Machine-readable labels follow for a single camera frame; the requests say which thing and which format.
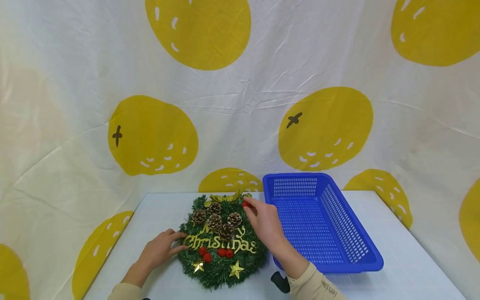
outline black handle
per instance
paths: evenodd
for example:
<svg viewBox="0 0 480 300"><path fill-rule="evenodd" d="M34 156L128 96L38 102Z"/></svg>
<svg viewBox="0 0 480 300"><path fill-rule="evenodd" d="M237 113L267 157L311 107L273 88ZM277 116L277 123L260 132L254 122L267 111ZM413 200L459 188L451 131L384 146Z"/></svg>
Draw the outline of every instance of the black handle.
<svg viewBox="0 0 480 300"><path fill-rule="evenodd" d="M276 287L284 294L290 293L290 284L288 283L288 278L283 278L279 271L273 273L270 280L276 285Z"/></svg>

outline person's left hand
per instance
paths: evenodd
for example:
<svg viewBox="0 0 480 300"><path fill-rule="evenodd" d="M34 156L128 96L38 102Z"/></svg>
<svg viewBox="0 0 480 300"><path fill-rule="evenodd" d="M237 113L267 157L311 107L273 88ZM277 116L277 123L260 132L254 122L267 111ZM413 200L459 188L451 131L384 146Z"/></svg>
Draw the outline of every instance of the person's left hand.
<svg viewBox="0 0 480 300"><path fill-rule="evenodd" d="M173 229L167 229L160 233L156 238L149 241L145 246L138 262L147 265L151 270L161 266L168 261L172 256L180 251L187 250L188 247L180 245L172 248L172 243L178 239L186 237L187 234L183 232L175 232Z"/></svg>

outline beige sleeve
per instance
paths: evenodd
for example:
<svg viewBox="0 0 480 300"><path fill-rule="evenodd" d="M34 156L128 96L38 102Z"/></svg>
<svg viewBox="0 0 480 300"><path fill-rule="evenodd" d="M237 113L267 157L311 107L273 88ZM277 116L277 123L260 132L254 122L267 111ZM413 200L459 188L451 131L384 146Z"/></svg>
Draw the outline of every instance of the beige sleeve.
<svg viewBox="0 0 480 300"><path fill-rule="evenodd" d="M299 279L288 277L288 282L294 300L347 300L312 263Z"/></svg>
<svg viewBox="0 0 480 300"><path fill-rule="evenodd" d="M130 283L119 283L113 288L108 300L140 300L141 290Z"/></svg>

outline christmas wreath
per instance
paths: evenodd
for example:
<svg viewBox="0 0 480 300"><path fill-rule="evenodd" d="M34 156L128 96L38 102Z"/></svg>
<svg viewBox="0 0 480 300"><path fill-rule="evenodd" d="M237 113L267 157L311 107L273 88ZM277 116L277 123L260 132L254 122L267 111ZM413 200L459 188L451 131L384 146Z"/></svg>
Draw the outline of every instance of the christmas wreath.
<svg viewBox="0 0 480 300"><path fill-rule="evenodd" d="M267 248L258 239L243 206L244 196L205 195L193 201L192 213L180 231L189 248L179 253L183 272L205 288L217 289L243 282L267 261Z"/></svg>

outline gold star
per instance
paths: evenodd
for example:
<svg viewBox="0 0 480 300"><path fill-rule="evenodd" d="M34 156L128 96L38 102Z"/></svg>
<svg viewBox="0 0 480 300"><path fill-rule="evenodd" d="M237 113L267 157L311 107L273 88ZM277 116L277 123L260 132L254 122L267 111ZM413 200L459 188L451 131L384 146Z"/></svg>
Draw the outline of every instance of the gold star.
<svg viewBox="0 0 480 300"><path fill-rule="evenodd" d="M204 263L200 262L200 260L198 260L196 263L193 263L192 266L195 268L195 270L193 271L194 273L197 272L198 270L200 271L204 270Z"/></svg>
<svg viewBox="0 0 480 300"><path fill-rule="evenodd" d="M232 277L232 276L235 275L237 277L237 279L240 279L240 272L245 270L244 268L239 266L239 261L237 261L236 264L231 265L230 269L232 269L232 272L230 272L229 277Z"/></svg>

